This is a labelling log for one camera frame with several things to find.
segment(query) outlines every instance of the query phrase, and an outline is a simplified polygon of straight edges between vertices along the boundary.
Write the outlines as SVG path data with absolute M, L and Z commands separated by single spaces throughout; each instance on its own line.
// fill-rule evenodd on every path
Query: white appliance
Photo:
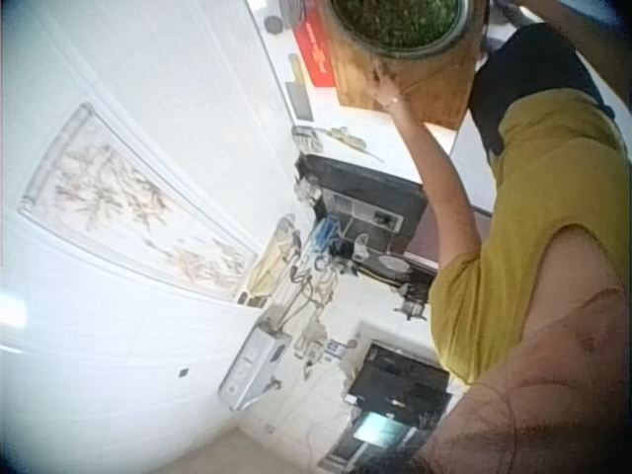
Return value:
M 232 411 L 245 410 L 268 390 L 279 388 L 275 370 L 291 341 L 267 321 L 256 324 L 219 386 L 219 399 Z

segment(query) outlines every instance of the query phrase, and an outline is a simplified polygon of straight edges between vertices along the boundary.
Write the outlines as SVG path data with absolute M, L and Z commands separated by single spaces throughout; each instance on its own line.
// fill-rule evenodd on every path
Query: bracelet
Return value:
M 394 104 L 397 104 L 398 102 L 401 102 L 402 100 L 404 100 L 404 95 L 401 93 L 397 94 L 396 96 L 393 96 L 393 98 L 390 101 L 388 101 L 386 105 L 382 106 L 382 108 L 388 112 L 391 106 L 393 106 Z

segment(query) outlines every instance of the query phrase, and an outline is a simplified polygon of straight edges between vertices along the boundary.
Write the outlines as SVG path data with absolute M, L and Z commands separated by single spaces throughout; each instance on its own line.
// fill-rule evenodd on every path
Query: metal bowl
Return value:
M 327 7 L 338 26 L 359 46 L 381 56 L 395 59 L 423 59 L 435 54 L 447 51 L 454 46 L 467 33 L 470 27 L 474 0 L 455 0 L 457 4 L 456 18 L 452 26 L 441 38 L 419 47 L 397 48 L 387 47 L 375 43 L 359 34 L 349 24 L 347 19 L 340 15 L 336 2 L 327 0 Z

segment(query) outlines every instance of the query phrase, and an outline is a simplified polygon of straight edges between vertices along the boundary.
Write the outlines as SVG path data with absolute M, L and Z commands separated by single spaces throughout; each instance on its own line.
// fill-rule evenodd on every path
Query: yellow shirt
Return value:
M 516 101 L 500 132 L 489 239 L 442 269 L 430 293 L 439 360 L 467 384 L 519 343 L 541 257 L 563 228 L 587 229 L 630 288 L 630 163 L 612 121 L 559 89 Z

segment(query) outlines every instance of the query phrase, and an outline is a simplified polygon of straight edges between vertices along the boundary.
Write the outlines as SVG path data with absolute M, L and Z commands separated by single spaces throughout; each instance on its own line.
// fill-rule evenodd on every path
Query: person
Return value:
M 522 3 L 550 23 L 491 54 L 470 98 L 497 186 L 485 243 L 454 166 L 397 78 L 381 62 L 367 75 L 434 209 L 431 330 L 440 363 L 470 388 L 419 452 L 358 472 L 594 472 L 625 439 L 630 162 L 571 41 L 624 101 L 629 65 L 609 64 L 595 44 L 619 62 L 632 55 L 625 37 L 555 1 Z

